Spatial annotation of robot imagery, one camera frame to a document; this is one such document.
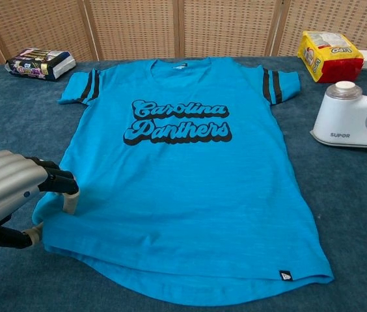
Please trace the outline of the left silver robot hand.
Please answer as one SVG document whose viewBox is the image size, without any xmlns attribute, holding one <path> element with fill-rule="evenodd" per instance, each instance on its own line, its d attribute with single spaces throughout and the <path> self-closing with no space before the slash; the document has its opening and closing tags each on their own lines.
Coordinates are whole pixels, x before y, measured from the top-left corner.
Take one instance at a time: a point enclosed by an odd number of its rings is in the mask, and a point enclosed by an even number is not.
<svg viewBox="0 0 367 312">
<path fill-rule="evenodd" d="M 17 231 L 5 227 L 12 214 L 42 192 L 63 196 L 62 210 L 74 214 L 80 189 L 74 175 L 52 161 L 0 151 L 0 247 L 24 249 L 41 241 L 43 223 Z"/>
</svg>

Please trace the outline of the dark teal table cover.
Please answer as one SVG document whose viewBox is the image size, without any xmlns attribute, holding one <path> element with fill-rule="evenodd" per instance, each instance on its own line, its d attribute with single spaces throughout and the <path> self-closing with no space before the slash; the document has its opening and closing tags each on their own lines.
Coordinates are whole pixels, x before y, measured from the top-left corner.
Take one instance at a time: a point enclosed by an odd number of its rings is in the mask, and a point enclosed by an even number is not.
<svg viewBox="0 0 367 312">
<path fill-rule="evenodd" d="M 227 307 L 174 305 L 127 290 L 69 257 L 35 246 L 0 248 L 0 312 L 367 312 L 367 149 L 317 143 L 310 129 L 325 86 L 296 57 L 245 57 L 246 66 L 296 71 L 302 93 L 273 107 L 301 191 L 334 272 L 326 285 Z M 9 75 L 0 65 L 0 150 L 59 161 L 84 107 L 59 105 L 56 83 Z"/>
</svg>

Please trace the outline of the dark sanitary pad package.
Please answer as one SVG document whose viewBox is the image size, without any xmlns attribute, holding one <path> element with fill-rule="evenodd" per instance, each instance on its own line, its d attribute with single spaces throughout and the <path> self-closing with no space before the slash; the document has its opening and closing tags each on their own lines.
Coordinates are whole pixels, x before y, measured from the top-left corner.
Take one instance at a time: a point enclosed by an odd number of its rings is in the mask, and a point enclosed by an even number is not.
<svg viewBox="0 0 367 312">
<path fill-rule="evenodd" d="M 26 48 L 5 63 L 5 70 L 16 76 L 56 81 L 76 66 L 68 51 Z"/>
</svg>

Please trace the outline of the white handheld steamer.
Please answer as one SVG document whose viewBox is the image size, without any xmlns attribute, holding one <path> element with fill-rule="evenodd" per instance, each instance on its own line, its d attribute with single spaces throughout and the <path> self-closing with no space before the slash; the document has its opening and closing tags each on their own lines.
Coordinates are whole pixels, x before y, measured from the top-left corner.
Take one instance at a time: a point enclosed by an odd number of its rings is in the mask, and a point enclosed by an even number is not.
<svg viewBox="0 0 367 312">
<path fill-rule="evenodd" d="M 328 146 L 367 148 L 367 96 L 362 88 L 351 81 L 330 85 L 310 134 Z"/>
</svg>

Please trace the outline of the blue Carolina Panthers t-shirt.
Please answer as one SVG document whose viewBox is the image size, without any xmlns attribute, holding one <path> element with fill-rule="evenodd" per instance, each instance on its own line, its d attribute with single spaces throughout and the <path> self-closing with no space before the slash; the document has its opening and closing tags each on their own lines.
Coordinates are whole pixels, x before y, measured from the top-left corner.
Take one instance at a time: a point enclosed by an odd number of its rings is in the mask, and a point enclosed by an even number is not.
<svg viewBox="0 0 367 312">
<path fill-rule="evenodd" d="M 61 159 L 73 214 L 47 193 L 44 248 L 163 301 L 227 306 L 334 279 L 272 107 L 295 71 L 230 57 L 140 60 L 70 76 L 85 110 Z"/>
</svg>

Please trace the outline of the woven wooden folding screen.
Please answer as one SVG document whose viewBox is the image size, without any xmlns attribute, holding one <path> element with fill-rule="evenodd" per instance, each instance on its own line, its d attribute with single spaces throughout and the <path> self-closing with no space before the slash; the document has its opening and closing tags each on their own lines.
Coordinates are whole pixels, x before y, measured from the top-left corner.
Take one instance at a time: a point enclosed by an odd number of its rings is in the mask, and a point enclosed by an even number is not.
<svg viewBox="0 0 367 312">
<path fill-rule="evenodd" d="M 27 47 L 78 61 L 294 56 L 305 30 L 367 49 L 367 0 L 0 0 L 0 64 Z"/>
</svg>

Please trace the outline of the yellow red snack package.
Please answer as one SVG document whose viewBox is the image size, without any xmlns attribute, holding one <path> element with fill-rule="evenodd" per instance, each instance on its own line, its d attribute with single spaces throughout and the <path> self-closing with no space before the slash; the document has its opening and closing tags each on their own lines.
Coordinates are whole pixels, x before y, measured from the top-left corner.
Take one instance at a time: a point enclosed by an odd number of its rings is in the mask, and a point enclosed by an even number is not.
<svg viewBox="0 0 367 312">
<path fill-rule="evenodd" d="M 364 63 L 347 37 L 328 31 L 303 31 L 297 56 L 317 83 L 355 81 Z"/>
</svg>

